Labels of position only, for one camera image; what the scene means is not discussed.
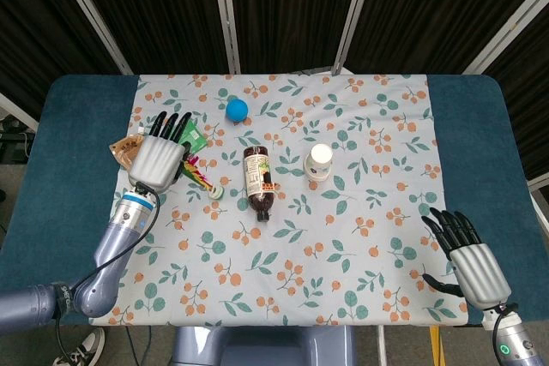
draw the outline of shoe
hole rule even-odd
[[[94,366],[101,356],[105,346],[105,331],[98,327],[94,329],[75,351],[69,354],[70,360],[75,366]],[[52,366],[70,366],[64,357],[58,357]]]

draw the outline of blue ball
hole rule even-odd
[[[233,99],[226,106],[225,112],[233,122],[242,122],[248,116],[248,105],[243,100]]]

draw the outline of brown bottle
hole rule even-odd
[[[257,221],[267,222],[268,210],[273,206],[275,194],[266,147],[252,146],[244,150],[244,179],[248,202],[257,212]]]

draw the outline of bottle label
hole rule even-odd
[[[248,196],[261,194],[265,191],[263,190],[265,173],[270,174],[268,156],[264,154],[252,154],[244,159],[244,175]]]

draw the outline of black backdrop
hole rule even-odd
[[[351,0],[233,0],[243,73],[334,64]]]
[[[243,73],[333,64],[351,0],[233,0]],[[136,73],[226,73],[217,0],[94,0]],[[365,0],[345,67],[459,74],[523,0]],[[39,118],[68,73],[118,69],[75,0],[0,0],[0,90]],[[486,71],[528,178],[549,171],[547,8]]]
[[[460,74],[524,0],[365,0],[345,67]]]
[[[504,91],[528,179],[549,171],[549,6],[522,31],[487,75]]]
[[[94,0],[135,73],[226,73],[217,0]]]
[[[0,0],[0,91],[38,119],[68,73],[120,73],[76,0]]]

